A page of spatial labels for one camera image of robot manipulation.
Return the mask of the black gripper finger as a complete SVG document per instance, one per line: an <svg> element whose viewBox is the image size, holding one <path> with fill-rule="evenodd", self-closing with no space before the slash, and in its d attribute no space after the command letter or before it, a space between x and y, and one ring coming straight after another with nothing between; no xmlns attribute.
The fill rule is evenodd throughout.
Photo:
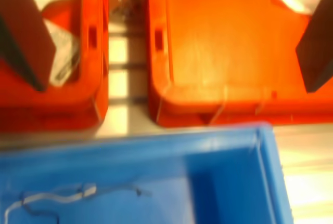
<svg viewBox="0 0 333 224"><path fill-rule="evenodd" d="M35 90L46 90L55 53L34 0L1 0L1 56Z"/></svg>
<svg viewBox="0 0 333 224"><path fill-rule="evenodd" d="M296 54L307 93L316 92L332 78L332 0L320 0Z"/></svg>

